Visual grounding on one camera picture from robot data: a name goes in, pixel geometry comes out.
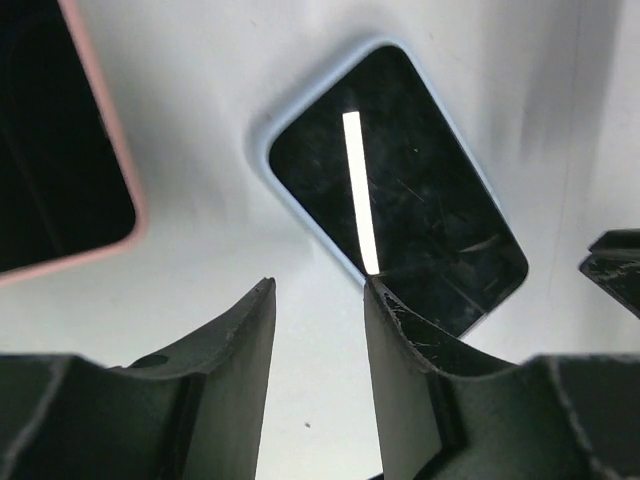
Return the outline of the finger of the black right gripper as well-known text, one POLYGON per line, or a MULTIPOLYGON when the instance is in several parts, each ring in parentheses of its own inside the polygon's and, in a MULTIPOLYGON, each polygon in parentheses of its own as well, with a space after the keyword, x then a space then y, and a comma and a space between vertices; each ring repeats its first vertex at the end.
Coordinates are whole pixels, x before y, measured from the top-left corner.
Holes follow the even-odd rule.
POLYGON ((579 271, 636 318, 639 317, 638 229, 609 230, 590 247, 579 271))

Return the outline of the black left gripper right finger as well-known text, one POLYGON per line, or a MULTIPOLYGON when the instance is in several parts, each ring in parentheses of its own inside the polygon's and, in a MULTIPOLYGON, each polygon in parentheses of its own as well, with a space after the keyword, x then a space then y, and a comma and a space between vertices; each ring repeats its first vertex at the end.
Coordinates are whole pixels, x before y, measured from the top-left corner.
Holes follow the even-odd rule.
POLYGON ((406 307, 377 278, 364 320, 387 479, 635 479, 639 358, 512 364, 406 307))

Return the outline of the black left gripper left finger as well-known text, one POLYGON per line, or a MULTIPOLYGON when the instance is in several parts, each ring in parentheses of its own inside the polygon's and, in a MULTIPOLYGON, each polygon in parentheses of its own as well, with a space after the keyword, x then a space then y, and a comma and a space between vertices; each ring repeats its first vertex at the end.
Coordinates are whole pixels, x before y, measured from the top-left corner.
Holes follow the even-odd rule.
POLYGON ((1 359, 5 479, 251 479, 276 284, 128 367, 77 355, 1 359))

